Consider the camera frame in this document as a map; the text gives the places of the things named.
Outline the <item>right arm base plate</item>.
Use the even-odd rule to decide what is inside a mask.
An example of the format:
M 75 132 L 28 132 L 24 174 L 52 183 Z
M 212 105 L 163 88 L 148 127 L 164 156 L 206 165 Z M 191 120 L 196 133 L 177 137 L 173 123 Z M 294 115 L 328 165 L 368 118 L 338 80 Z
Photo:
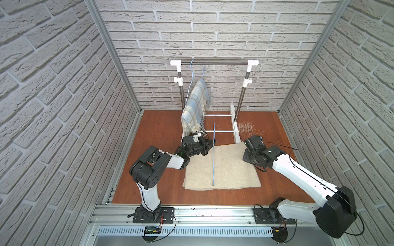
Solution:
M 261 205 L 253 206 L 253 217 L 256 224 L 284 225 L 296 224 L 294 219 L 286 219 L 280 215 L 277 209 L 263 207 Z

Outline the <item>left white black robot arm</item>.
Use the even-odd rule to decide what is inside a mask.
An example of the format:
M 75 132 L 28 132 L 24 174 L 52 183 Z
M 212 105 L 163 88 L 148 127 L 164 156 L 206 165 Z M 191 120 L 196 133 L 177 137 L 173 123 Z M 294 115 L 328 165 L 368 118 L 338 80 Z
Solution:
M 129 173 L 137 184 L 142 198 L 141 206 L 137 211 L 142 212 L 145 220 L 157 221 L 161 216 L 157 184 L 166 168 L 185 169 L 192 156 L 207 155 L 215 144 L 216 140 L 203 136 L 185 136 L 174 154 L 150 146 L 136 160 Z

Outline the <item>blue plaid fringed scarf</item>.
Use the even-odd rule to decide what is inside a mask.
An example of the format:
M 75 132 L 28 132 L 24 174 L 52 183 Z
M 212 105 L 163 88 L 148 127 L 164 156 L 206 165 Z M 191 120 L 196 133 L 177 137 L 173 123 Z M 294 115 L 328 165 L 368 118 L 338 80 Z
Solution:
M 184 135 L 204 131 L 204 119 L 209 108 L 210 96 L 203 78 L 200 78 L 190 93 L 181 115 Z

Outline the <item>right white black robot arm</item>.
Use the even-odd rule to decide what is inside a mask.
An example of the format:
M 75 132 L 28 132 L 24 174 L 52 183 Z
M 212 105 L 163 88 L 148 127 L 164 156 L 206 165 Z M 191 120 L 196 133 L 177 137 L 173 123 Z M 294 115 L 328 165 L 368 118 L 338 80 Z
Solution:
M 350 188 L 338 187 L 325 181 L 277 146 L 266 147 L 260 136 L 254 135 L 244 143 L 244 162 L 254 165 L 262 172 L 272 169 L 284 175 L 313 199 L 313 203 L 302 203 L 277 198 L 267 211 L 267 217 L 272 223 L 288 219 L 301 220 L 319 226 L 333 238 L 341 238 L 359 218 L 355 196 Z

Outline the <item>blue wire hanger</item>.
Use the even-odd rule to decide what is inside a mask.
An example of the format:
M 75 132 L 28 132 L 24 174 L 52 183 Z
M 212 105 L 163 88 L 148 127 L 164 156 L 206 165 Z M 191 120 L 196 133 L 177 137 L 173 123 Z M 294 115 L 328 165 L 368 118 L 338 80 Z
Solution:
M 232 130 L 216 130 L 215 123 L 213 123 L 213 129 L 207 130 L 207 132 L 213 133 L 213 147 L 212 147 L 212 186 L 215 186 L 215 135 L 216 133 L 234 133 Z
M 193 70 L 193 67 L 192 67 L 193 61 L 194 61 L 194 59 L 192 59 L 191 62 L 190 62 L 191 82 L 190 82 L 190 84 L 189 84 L 188 91 L 187 91 L 187 96 L 186 96 L 186 100 L 185 100 L 186 103 L 187 103 L 187 101 L 188 101 L 188 97 L 189 97 L 189 93 L 190 93 L 190 87 L 191 87 L 192 84 L 194 84 L 194 79 L 196 78 L 196 75 L 195 75 L 194 70 Z M 201 72 L 201 74 L 200 74 L 200 77 L 201 77 L 201 78 L 203 78 L 204 75 L 206 74 L 206 70 L 207 70 L 206 67 L 204 67 L 204 68 L 202 69 L 202 72 Z

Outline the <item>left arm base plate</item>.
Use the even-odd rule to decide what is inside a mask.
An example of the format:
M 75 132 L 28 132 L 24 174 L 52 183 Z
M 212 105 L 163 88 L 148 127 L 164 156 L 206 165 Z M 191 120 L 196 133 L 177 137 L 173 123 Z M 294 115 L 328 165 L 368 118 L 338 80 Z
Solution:
M 174 221 L 174 207 L 158 207 L 148 211 L 143 206 L 135 209 L 133 223 L 164 223 L 172 224 Z

